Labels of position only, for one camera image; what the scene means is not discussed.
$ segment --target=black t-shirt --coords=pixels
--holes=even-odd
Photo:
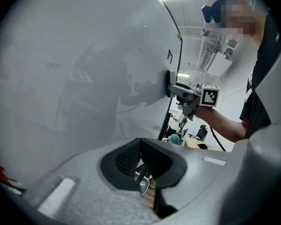
[[[274,65],[281,51],[281,32],[278,29],[273,16],[266,16],[264,35],[257,53],[257,61],[253,73],[248,79],[247,92],[251,89],[251,95],[244,103],[240,119],[249,120],[249,127],[245,138],[249,138],[258,129],[271,124],[267,112],[255,92],[256,87],[267,75]]]

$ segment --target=table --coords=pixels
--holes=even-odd
[[[184,145],[186,144],[186,146],[189,147],[189,148],[197,148],[197,149],[200,149],[200,147],[198,146],[198,144],[202,144],[202,143],[204,143],[204,142],[198,141],[197,139],[194,139],[194,138],[184,137],[182,146],[184,146]],[[210,146],[208,146],[208,150],[221,151],[219,148],[210,147]]]

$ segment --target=white ceiling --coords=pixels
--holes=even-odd
[[[172,13],[176,24],[180,30],[183,38],[183,50],[180,62],[180,71],[190,73],[190,78],[185,79],[185,83],[195,83],[201,78],[200,69],[192,81],[192,76],[195,72],[197,63],[202,61],[205,50],[214,47],[211,43],[216,43],[219,34],[219,29],[215,28],[215,24],[206,23],[205,27],[209,28],[210,34],[204,37],[202,53],[199,58],[202,36],[201,29],[204,27],[204,17],[201,8],[204,5],[211,6],[216,0],[167,0],[165,1],[167,7]]]

